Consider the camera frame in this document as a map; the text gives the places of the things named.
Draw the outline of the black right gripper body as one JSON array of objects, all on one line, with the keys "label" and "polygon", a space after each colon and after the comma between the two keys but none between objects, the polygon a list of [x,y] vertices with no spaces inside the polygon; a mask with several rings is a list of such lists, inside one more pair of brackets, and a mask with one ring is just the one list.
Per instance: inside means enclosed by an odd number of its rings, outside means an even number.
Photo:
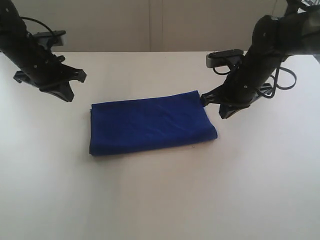
[{"label": "black right gripper body", "polygon": [[278,54],[260,54],[248,50],[239,67],[223,83],[222,98],[232,104],[249,103],[280,65]]}]

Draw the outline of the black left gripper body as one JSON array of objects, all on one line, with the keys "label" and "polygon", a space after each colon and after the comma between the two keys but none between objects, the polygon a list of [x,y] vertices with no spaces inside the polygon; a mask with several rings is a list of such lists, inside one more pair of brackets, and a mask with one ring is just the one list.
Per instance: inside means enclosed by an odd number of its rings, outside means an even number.
[{"label": "black left gripper body", "polygon": [[64,56],[57,56],[33,38],[12,40],[12,62],[19,68],[13,79],[42,92],[65,92],[68,89],[68,68]]}]

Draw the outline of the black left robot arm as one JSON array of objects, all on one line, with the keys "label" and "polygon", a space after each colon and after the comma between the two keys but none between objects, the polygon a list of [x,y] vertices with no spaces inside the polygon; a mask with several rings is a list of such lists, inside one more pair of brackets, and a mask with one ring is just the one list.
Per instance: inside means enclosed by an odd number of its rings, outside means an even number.
[{"label": "black left robot arm", "polygon": [[83,69],[63,64],[65,57],[52,53],[53,46],[63,45],[64,30],[31,34],[25,21],[10,0],[0,2],[0,51],[19,70],[14,75],[18,83],[26,83],[41,92],[65,102],[72,102],[74,93],[70,81],[83,83],[87,77]]}]

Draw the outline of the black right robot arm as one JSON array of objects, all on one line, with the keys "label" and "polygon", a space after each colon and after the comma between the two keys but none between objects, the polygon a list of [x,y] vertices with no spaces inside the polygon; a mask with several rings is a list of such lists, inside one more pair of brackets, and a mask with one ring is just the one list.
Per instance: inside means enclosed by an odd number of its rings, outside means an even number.
[{"label": "black right robot arm", "polygon": [[319,55],[320,6],[306,5],[300,0],[287,1],[284,16],[265,15],[258,20],[247,52],[240,49],[207,54],[206,66],[215,71],[227,66],[222,85],[200,97],[202,105],[218,104],[219,115],[227,119],[250,107],[260,98],[271,99],[280,86],[280,71],[295,73],[281,64],[295,55]]}]

